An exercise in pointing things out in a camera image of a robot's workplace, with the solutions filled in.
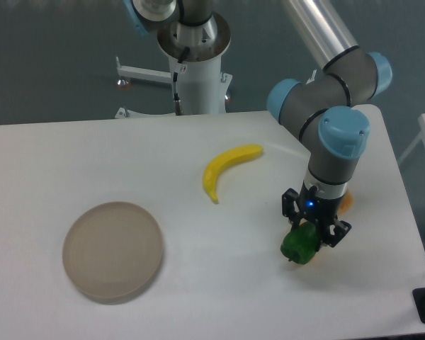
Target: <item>blue joint cap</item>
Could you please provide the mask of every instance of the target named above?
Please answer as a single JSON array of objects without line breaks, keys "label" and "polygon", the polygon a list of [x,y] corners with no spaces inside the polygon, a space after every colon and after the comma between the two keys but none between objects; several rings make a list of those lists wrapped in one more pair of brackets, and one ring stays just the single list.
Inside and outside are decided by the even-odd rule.
[{"label": "blue joint cap", "polygon": [[323,113],[318,125],[321,143],[342,159],[359,158],[366,149],[370,123],[367,117],[348,106],[335,106]]},{"label": "blue joint cap", "polygon": [[128,17],[131,20],[134,28],[140,35],[147,35],[148,31],[145,30],[145,27],[143,27],[142,23],[140,22],[139,16],[135,13],[134,7],[132,6],[132,0],[123,0],[123,3],[126,6]]},{"label": "blue joint cap", "polygon": [[380,53],[370,52],[368,55],[375,61],[378,71],[378,83],[374,94],[374,96],[376,96],[389,87],[392,82],[392,67],[390,66],[389,60]]},{"label": "blue joint cap", "polygon": [[280,115],[283,102],[290,91],[298,85],[299,82],[295,79],[284,79],[273,87],[269,93],[266,107],[271,115],[280,123]]}]

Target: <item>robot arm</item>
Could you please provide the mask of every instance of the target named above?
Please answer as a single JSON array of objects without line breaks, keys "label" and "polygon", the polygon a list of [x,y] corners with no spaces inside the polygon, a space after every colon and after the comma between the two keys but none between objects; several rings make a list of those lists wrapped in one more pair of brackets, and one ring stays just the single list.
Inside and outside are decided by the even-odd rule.
[{"label": "robot arm", "polygon": [[140,33],[157,30],[169,58],[177,115],[225,112],[231,77],[221,72],[230,28],[212,0],[123,0]]},{"label": "robot arm", "polygon": [[141,33],[179,21],[200,26],[213,14],[211,0],[125,0],[132,21]]},{"label": "robot arm", "polygon": [[[370,132],[367,118],[351,106],[384,91],[392,70],[379,53],[362,51],[328,0],[282,2],[324,73],[307,85],[280,82],[267,102],[273,117],[311,152],[300,193],[289,189],[282,204],[292,231],[301,220],[315,225],[318,251],[324,244],[335,247],[351,228],[337,211]],[[293,255],[292,249],[284,254]]]}]

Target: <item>beige plate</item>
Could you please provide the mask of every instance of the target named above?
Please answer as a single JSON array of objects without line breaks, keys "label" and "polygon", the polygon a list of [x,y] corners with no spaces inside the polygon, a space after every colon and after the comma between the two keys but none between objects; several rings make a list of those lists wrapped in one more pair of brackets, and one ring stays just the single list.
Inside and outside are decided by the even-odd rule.
[{"label": "beige plate", "polygon": [[87,297],[118,304],[147,287],[163,248],[159,225],[145,209],[106,203],[85,212],[72,225],[64,240],[63,266]]}]

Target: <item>orange object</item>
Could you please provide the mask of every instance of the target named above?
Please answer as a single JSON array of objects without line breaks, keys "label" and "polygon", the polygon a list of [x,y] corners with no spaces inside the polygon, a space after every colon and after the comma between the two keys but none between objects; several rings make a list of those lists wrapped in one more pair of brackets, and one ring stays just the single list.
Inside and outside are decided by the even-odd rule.
[{"label": "orange object", "polygon": [[354,203],[353,196],[351,195],[349,190],[347,190],[345,192],[345,196],[343,197],[343,200],[341,202],[341,205],[340,205],[340,208],[339,208],[337,215],[344,214],[346,211],[349,210],[349,208],[351,208],[353,203]]}]

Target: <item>yellow banana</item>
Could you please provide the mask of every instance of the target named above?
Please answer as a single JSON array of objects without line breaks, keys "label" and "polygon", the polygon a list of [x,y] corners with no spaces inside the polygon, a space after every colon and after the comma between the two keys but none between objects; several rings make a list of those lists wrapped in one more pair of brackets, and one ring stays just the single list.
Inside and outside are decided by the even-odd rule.
[{"label": "yellow banana", "polygon": [[263,152],[263,147],[257,144],[247,144],[230,149],[215,157],[203,172],[203,188],[214,203],[219,203],[215,193],[218,176],[231,166],[257,158]]}]

